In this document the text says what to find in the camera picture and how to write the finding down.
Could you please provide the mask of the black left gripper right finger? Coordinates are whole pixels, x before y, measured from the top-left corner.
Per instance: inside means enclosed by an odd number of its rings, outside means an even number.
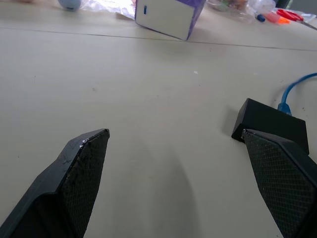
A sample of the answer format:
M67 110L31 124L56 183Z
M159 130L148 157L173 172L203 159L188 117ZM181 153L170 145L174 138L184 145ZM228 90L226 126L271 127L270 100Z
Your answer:
M317 164L295 142L245 129L259 192L283 238L317 238Z

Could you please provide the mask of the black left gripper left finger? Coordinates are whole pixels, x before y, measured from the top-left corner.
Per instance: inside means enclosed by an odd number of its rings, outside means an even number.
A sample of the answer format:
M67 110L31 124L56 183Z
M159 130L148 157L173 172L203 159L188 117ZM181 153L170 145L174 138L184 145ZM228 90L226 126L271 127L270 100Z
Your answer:
M0 226L0 238L83 238L109 137L103 128L71 139Z

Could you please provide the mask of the black rectangular box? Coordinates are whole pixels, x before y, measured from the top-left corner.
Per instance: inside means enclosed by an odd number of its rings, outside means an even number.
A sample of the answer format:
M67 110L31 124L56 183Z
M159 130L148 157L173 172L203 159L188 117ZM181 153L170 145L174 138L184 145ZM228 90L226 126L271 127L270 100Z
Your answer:
M246 99L238 113L231 137L244 142L242 139L244 129L253 129L286 138L297 143L307 154L310 153L304 120L250 98Z

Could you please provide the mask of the orange plastic piece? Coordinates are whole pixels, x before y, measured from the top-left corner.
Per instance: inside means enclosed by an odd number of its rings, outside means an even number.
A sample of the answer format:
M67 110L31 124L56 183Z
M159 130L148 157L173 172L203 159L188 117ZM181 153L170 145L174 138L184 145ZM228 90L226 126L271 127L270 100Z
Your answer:
M265 13L264 17L267 21L274 24L290 24L290 20L276 14L275 12Z

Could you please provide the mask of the pale blue round object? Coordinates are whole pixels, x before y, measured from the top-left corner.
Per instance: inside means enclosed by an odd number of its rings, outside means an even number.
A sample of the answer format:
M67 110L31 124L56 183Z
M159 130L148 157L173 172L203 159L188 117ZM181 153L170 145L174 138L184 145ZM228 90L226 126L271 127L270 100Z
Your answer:
M77 11L82 3L82 0L58 0L59 4L69 11Z

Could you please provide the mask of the clear crumpled plastic bag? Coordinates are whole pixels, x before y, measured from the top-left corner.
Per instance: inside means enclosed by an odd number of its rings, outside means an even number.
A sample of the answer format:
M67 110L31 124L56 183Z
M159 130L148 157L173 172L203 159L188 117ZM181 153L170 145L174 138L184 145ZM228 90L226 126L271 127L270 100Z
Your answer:
M81 10L111 12L127 18L135 18L136 0L82 0Z

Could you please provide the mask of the clear bag of snacks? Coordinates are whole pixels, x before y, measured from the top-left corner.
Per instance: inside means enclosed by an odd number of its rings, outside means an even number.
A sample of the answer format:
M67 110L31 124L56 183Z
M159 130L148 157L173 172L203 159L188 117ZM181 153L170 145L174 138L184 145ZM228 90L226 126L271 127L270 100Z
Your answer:
M207 0L206 5L216 11L245 23L255 19L255 13L264 15L274 10L274 0Z

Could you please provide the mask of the white and purple box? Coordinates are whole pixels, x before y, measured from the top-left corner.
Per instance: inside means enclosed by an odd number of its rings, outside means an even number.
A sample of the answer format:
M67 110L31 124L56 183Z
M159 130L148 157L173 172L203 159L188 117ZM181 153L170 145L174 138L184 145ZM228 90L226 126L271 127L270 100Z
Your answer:
M136 0L135 22L186 41L205 3L206 0Z

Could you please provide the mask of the red handled scissors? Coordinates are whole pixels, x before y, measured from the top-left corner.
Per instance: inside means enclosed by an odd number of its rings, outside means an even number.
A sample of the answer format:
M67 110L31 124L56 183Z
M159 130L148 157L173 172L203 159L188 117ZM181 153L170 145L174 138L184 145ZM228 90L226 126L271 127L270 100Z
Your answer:
M283 9L278 9L278 10L276 11L276 13L277 13L278 15L280 15L280 16L282 16L282 17L288 19L288 20L291 20L291 21L294 21L294 22L298 22L298 23L300 23L300 24L302 24L302 25L305 25L305 26L307 26L307 27L309 27L309 28L312 28L312 29L314 29L314 30L317 30L316 27L314 27L314 26L312 26L312 25L306 23L306 22L304 21L304 18L303 18L302 16L296 14L296 13L293 13L293 12L290 12L290 11L287 11L287 10L283 10Z

